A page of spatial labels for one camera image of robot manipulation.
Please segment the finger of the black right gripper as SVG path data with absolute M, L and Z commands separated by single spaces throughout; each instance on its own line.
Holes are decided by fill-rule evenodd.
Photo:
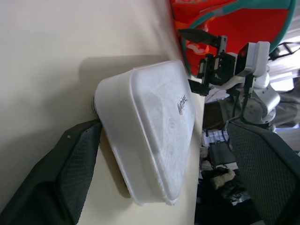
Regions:
M 178 33 L 187 41 L 215 47 L 217 53 L 225 52 L 226 50 L 227 36 L 214 36 L 204 30 L 197 29 L 179 29 Z
M 208 85 L 205 85 L 205 84 L 202 84 L 197 81 L 190 80 L 190 79 L 188 79 L 188 83 L 189 83 L 192 93 L 198 94 L 203 97 L 205 97 L 209 94 L 209 86 Z

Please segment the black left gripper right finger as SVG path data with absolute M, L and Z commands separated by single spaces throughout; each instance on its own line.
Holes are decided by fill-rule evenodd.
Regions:
M 300 223 L 300 157 L 276 133 L 228 122 L 240 178 L 267 225 Z

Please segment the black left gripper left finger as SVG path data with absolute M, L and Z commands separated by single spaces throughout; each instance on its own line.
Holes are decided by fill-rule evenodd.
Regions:
M 94 174 L 101 130 L 101 122 L 92 120 L 65 131 L 8 202 L 0 223 L 78 224 Z

